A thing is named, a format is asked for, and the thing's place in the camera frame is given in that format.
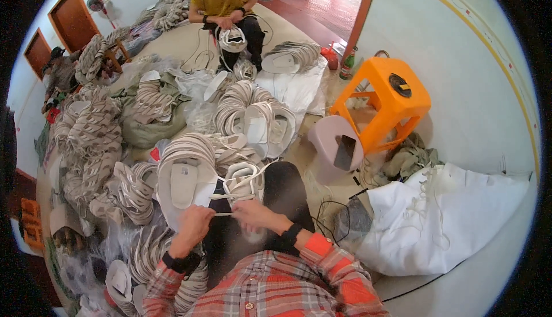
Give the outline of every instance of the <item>black wristband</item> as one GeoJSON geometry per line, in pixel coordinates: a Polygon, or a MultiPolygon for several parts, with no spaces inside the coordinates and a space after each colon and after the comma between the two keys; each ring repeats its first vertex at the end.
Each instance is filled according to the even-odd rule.
{"type": "Polygon", "coordinates": [[[288,243],[291,246],[294,246],[295,243],[297,243],[297,235],[302,229],[303,229],[303,226],[295,223],[289,228],[289,230],[287,230],[286,232],[283,232],[281,234],[281,237],[286,243],[288,243]]]}
{"type": "Polygon", "coordinates": [[[172,258],[168,251],[163,255],[163,263],[165,263],[167,268],[185,275],[190,275],[196,270],[201,260],[201,257],[193,251],[186,258],[172,258]]]}

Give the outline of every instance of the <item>smartphone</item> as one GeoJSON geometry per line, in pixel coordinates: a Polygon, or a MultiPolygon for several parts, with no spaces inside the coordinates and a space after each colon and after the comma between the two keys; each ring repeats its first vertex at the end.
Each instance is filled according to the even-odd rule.
{"type": "Polygon", "coordinates": [[[353,162],[354,148],[357,141],[347,135],[341,135],[341,140],[338,141],[336,159],[333,162],[336,168],[344,171],[350,171],[350,165],[353,162]]]}

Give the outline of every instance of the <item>white wall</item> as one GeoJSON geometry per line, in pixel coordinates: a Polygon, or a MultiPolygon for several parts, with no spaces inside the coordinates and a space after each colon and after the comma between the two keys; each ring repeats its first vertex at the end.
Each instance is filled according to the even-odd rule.
{"type": "MultiPolygon", "coordinates": [[[[534,159],[531,134],[540,155],[540,129],[533,111],[534,87],[520,44],[495,0],[466,2],[473,6],[460,0],[373,0],[357,44],[359,56],[367,58],[384,49],[414,70],[432,99],[432,108],[417,131],[427,146],[438,149],[440,159],[464,169],[492,173],[502,169],[504,156],[509,173],[536,172],[539,164],[534,159]],[[451,2],[461,11],[447,7],[451,2]],[[477,22],[473,27],[482,31],[488,47],[463,21],[462,14],[477,22]],[[507,75],[499,62],[510,58],[513,68],[507,69],[507,75]],[[520,93],[521,103],[508,76],[520,93]]],[[[520,255],[536,189],[535,173],[521,207],[490,244],[428,286],[387,302],[391,313],[484,315],[520,255]]],[[[375,287],[383,299],[389,299],[430,279],[383,278],[375,287]]]]}
{"type": "MultiPolygon", "coordinates": [[[[46,42],[51,48],[61,46],[61,41],[47,17],[48,12],[59,0],[45,0],[34,22],[27,32],[21,46],[16,63],[12,70],[7,105],[16,113],[16,127],[18,140],[17,167],[30,176],[37,176],[38,155],[34,151],[33,140],[38,138],[44,127],[44,117],[40,115],[40,108],[44,102],[45,87],[38,79],[23,52],[29,44],[33,34],[40,28],[46,42]]],[[[115,19],[116,25],[124,26],[134,23],[140,12],[157,0],[107,0],[110,17],[115,19]]],[[[108,35],[113,28],[101,13],[93,13],[92,18],[101,34],[108,35]]]]}

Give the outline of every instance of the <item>orange plaid shirt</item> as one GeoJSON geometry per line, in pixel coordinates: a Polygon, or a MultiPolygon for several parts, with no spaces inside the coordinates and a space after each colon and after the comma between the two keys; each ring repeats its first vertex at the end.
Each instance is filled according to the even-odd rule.
{"type": "MultiPolygon", "coordinates": [[[[242,259],[185,316],[389,316],[368,272],[329,239],[315,233],[300,256],[263,251],[242,259]]],[[[175,315],[183,277],[159,263],[143,301],[145,316],[175,315]]]]}

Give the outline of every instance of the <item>green glass bottle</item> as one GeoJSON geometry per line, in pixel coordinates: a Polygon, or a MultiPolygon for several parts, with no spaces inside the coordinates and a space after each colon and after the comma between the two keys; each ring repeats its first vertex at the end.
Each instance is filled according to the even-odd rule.
{"type": "Polygon", "coordinates": [[[354,53],[357,50],[358,48],[354,47],[353,51],[350,52],[349,56],[347,56],[347,58],[343,62],[343,66],[341,67],[341,72],[340,72],[340,78],[344,80],[349,78],[350,70],[353,69],[353,66],[354,66],[354,53]]]}

